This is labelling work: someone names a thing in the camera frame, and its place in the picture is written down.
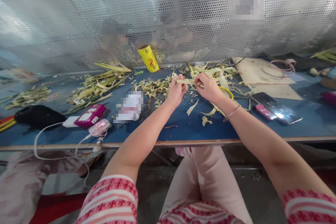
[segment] perforated metal sheet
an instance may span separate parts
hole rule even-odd
[[[147,43],[161,64],[173,64],[262,52],[307,54],[335,42],[336,0],[263,1],[263,32],[242,34],[231,29],[230,11],[253,4],[241,1],[0,0],[0,46],[46,74],[95,70],[94,62],[114,58],[143,66],[137,47]],[[126,25],[128,34],[106,43],[103,26],[109,23]]]

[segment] pink power bank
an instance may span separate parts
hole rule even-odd
[[[256,106],[256,110],[262,114],[264,117],[266,117],[267,120],[273,121],[275,118],[278,118],[275,114],[273,114],[271,111],[266,109],[263,105],[258,104]]]
[[[101,104],[94,104],[89,107],[89,109],[79,117],[74,124],[82,128],[88,128],[93,126],[98,119],[106,111],[106,107]]]

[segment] phone screen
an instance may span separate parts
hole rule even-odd
[[[302,119],[302,117],[297,115],[292,109],[282,105],[264,92],[253,94],[251,97],[286,124],[292,124]]]

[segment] forearm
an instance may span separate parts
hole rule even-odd
[[[225,115],[237,106],[227,97],[218,103]],[[238,109],[229,121],[246,148],[263,164],[280,197],[287,190],[297,188],[335,197],[306,161],[264,123],[243,108]]]
[[[109,162],[103,176],[120,173],[125,167],[138,169],[153,149],[163,126],[175,107],[165,101],[145,121],[143,121],[123,142]]]
[[[222,97],[216,105],[225,115],[238,107],[227,97]],[[278,134],[243,108],[238,109],[229,121],[243,144],[263,165],[293,163],[302,159]]]

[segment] table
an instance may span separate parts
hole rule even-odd
[[[112,121],[116,107],[116,103],[121,102],[121,98],[125,96],[125,92],[129,91],[137,82],[150,77],[157,80],[159,78],[167,77],[172,70],[170,68],[161,69],[156,73],[149,73],[144,69],[144,73],[133,76],[133,80],[127,80],[124,86],[115,90],[111,97],[104,100],[103,103],[108,102],[106,107],[111,110],[107,119]],[[320,93],[323,91],[331,91],[328,88],[322,87],[318,82],[320,77],[311,77],[309,75],[300,73],[308,81],[298,82],[292,85],[293,89],[303,97],[303,100],[289,100],[278,99],[284,105],[292,108],[303,117],[303,120],[293,125],[283,125],[281,122],[275,120],[267,122],[258,112],[253,111],[253,115],[259,120],[263,121],[281,137],[289,142],[325,142],[336,140],[336,107],[324,103],[320,99]],[[66,100],[71,94],[71,91],[79,87],[79,83],[83,80],[71,79],[71,76],[60,76],[57,78],[47,78],[42,81],[59,81],[49,84],[48,87],[52,90],[52,94],[58,96],[51,101],[44,101],[42,104],[46,105],[58,112],[64,112],[71,106],[66,103]],[[0,97],[10,95],[11,91],[23,91],[28,89],[28,85],[17,84],[0,91]],[[186,114],[188,108],[196,102],[199,98],[198,105],[191,112],[190,116]],[[208,113],[212,110],[212,105],[204,100],[200,95],[193,98],[193,103],[190,103],[191,95],[185,95],[181,105],[174,111],[168,120],[165,127],[176,125],[177,127],[170,127],[162,129],[157,140],[157,146],[199,146],[199,145],[227,145],[239,144],[240,140],[230,122],[223,122],[223,116],[217,112],[212,116],[213,124],[207,123],[205,127],[202,126],[202,116],[200,112]],[[243,107],[248,106],[248,100],[237,99]],[[145,120],[152,111],[144,106],[144,110],[140,115],[140,119],[129,124],[120,124],[108,132],[106,139],[103,142],[104,148],[119,147],[123,141],[130,135],[138,125]],[[15,109],[4,110],[4,105],[0,106],[0,118],[12,115],[16,112]],[[74,114],[80,115],[84,110]],[[27,131],[28,128],[24,125],[15,125],[10,129],[0,133],[0,150],[15,151],[15,150],[30,150],[33,149],[34,139],[38,134],[38,130]],[[77,144],[88,135],[88,131],[81,128],[64,128],[62,126],[51,131],[43,132],[38,140],[39,148],[41,149],[74,149]],[[90,138],[80,146],[80,149],[91,149],[96,143],[96,138]]]

